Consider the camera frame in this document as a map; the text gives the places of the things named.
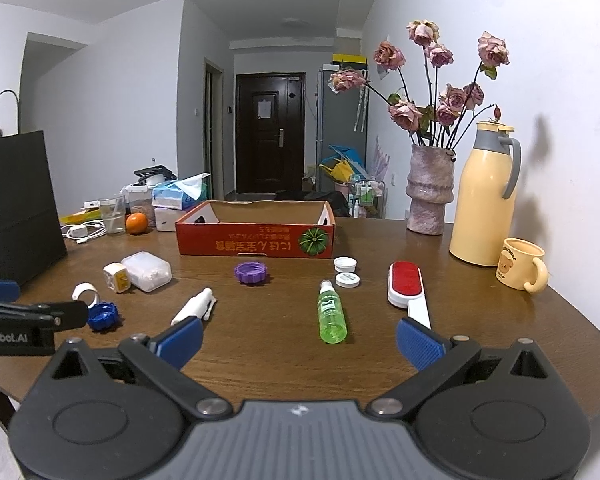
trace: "gray refrigerator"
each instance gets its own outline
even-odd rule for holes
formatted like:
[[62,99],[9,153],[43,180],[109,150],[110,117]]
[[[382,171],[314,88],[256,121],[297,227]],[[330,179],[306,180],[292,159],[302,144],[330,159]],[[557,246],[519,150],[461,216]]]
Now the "gray refrigerator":
[[329,149],[330,144],[355,148],[360,154],[363,164],[366,161],[366,108],[368,102],[362,102],[360,114],[360,90],[351,89],[346,92],[334,93],[329,87],[331,74],[337,68],[328,70],[320,69],[318,72],[318,129],[315,147],[316,174],[315,189],[318,191],[333,191],[335,186],[319,165],[323,159],[335,155]]

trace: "white round lid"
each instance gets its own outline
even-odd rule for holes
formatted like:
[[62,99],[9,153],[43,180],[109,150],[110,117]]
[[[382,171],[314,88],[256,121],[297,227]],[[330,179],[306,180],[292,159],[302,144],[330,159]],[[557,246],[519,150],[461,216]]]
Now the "white round lid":
[[360,284],[360,277],[353,272],[341,272],[336,276],[336,284],[344,288],[354,288]]
[[348,256],[341,256],[333,261],[333,265],[336,267],[353,267],[355,269],[357,264],[356,260]]

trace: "yellow mug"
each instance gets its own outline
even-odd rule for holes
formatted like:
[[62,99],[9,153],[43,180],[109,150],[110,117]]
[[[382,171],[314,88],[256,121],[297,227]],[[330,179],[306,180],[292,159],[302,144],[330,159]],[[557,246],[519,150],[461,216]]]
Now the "yellow mug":
[[496,268],[496,278],[517,290],[535,294],[544,290],[549,280],[549,272],[542,261],[544,251],[536,244],[506,238]]

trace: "mug handle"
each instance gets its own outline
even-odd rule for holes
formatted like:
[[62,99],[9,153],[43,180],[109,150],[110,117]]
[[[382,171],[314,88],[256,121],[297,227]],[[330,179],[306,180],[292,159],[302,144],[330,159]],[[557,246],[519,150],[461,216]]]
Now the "mug handle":
[[538,257],[535,257],[532,261],[534,265],[538,268],[538,277],[536,278],[536,282],[533,284],[529,282],[525,283],[525,290],[529,294],[535,294],[536,292],[544,290],[546,284],[549,281],[549,271],[546,270],[546,265],[544,264],[544,261],[542,261]]

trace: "textured pink vase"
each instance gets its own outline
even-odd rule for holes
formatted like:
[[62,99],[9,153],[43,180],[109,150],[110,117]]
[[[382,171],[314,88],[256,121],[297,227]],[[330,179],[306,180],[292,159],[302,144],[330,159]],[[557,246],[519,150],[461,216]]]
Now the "textured pink vase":
[[407,229],[424,235],[441,235],[445,228],[445,204],[454,200],[455,154],[432,146],[411,147],[411,171],[407,195],[411,211]]

